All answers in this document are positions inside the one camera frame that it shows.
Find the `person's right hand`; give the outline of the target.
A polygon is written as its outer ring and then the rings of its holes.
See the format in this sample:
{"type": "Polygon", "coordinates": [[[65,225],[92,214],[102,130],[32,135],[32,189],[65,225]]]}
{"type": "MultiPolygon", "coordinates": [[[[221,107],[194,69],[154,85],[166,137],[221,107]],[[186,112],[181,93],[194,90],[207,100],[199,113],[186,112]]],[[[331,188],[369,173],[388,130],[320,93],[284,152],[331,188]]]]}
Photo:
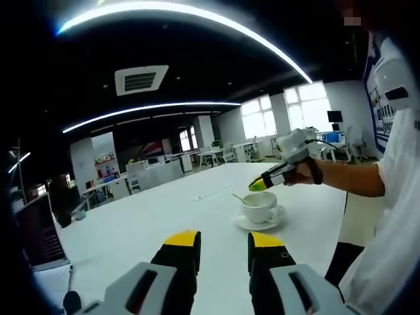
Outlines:
{"type": "Polygon", "coordinates": [[[294,184],[316,184],[323,183],[324,174],[322,162],[312,157],[306,157],[296,165],[295,170],[285,179],[284,184],[293,186],[294,184]]]}

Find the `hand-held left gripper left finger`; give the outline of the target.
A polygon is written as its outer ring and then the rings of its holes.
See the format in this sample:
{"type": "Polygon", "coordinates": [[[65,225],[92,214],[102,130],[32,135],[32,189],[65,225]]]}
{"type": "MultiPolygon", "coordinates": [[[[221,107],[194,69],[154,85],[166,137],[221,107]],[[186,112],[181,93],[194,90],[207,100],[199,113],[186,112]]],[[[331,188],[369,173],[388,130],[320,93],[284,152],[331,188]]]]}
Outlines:
{"type": "Polygon", "coordinates": [[[198,289],[201,232],[167,238],[150,262],[140,262],[78,314],[189,314],[198,289]]]}

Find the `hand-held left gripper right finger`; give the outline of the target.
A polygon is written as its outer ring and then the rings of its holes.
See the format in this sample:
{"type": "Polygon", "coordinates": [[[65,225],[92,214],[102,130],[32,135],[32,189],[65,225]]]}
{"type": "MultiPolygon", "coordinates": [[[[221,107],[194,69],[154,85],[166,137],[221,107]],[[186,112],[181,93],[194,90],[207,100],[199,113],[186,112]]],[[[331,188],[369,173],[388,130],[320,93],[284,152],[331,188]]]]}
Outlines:
{"type": "Polygon", "coordinates": [[[282,240],[250,232],[247,242],[255,314],[359,314],[323,276],[296,264],[282,240]]]}

